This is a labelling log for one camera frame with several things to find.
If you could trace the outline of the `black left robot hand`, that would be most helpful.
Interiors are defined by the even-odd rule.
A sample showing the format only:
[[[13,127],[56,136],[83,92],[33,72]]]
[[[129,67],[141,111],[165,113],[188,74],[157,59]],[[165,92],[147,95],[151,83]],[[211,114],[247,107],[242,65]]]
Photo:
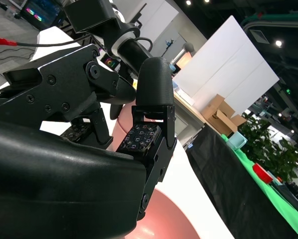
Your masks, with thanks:
[[[107,50],[112,58],[119,58],[121,66],[119,69],[119,79],[117,83],[117,95],[115,100],[110,100],[110,118],[117,119],[124,104],[128,104],[136,98],[136,91],[133,88],[133,78],[139,76],[141,65],[145,60],[151,58],[150,52],[145,49],[138,41],[145,40],[152,43],[145,37],[120,38]]]

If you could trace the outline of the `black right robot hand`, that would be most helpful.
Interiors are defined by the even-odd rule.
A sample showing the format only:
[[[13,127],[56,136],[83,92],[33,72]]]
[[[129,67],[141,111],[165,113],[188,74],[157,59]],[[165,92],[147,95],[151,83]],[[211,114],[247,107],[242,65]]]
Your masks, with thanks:
[[[145,216],[176,146],[170,68],[145,60],[111,119],[119,74],[97,53],[59,50],[4,74],[0,239],[114,239]]]

